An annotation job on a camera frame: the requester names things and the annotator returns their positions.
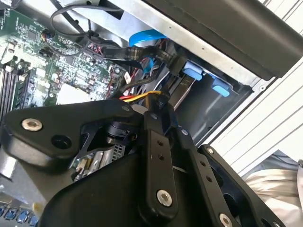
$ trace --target beige fabric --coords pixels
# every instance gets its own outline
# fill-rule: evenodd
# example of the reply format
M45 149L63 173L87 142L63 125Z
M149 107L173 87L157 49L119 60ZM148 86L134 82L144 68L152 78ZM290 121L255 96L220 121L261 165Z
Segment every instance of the beige fabric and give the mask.
M271 208L286 227L303 227L302 168L299 168L298 171L261 170L251 174L246 179L246 183Z

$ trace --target microchip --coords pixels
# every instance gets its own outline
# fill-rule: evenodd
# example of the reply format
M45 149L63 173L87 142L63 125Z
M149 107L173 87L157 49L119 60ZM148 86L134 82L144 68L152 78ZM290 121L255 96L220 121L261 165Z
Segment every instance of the microchip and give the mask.
M37 33L36 33L36 32L33 32L33 31L31 31L31 30L29 30L28 33L27 33L27 36L28 36L28 38L30 38L30 39L32 39L32 40L36 40L36 38L37 38Z
M66 57L66 63L72 65L74 63L74 58L69 56L69 57Z

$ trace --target white metal panel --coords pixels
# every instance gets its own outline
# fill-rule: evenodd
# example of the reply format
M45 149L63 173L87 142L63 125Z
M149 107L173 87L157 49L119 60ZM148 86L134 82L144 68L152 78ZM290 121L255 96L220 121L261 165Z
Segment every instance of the white metal panel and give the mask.
M277 149L289 155L286 148L292 147L289 150L293 154L289 156L303 159L303 152L299 152L302 141L296 142L303 130L302 75L303 58L212 143L240 175Z

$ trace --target red wire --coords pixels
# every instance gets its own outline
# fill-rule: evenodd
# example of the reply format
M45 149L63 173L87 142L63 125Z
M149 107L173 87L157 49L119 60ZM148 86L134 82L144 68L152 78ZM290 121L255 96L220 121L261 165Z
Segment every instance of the red wire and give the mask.
M109 81L108 86L107 86L108 91L107 91L107 94L106 94L106 98L108 98L109 91L110 91L110 86L112 85L112 81L113 81L113 72L111 72L109 75L110 75L110 81Z
M122 96L119 99L124 100L124 99L128 99L128 98L133 98L134 96Z

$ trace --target green circuit board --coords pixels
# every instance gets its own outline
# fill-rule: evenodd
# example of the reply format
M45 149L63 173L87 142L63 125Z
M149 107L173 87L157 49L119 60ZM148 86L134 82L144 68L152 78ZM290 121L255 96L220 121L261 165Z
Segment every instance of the green circuit board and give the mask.
M110 70L117 67L111 61L95 59L87 52L74 57L53 53L41 38L45 29L43 25L16 11L6 11L0 18L1 63L10 61L13 56L30 63L31 84L27 87L27 99L34 100L36 106L54 105L64 84L86 92L91 100L106 98L109 82L116 85L125 70L120 68L110 78ZM49 39L49 43L65 54L77 53L81 48L76 42L60 35ZM19 80L16 88L22 83ZM18 103L16 96L12 109L18 108Z

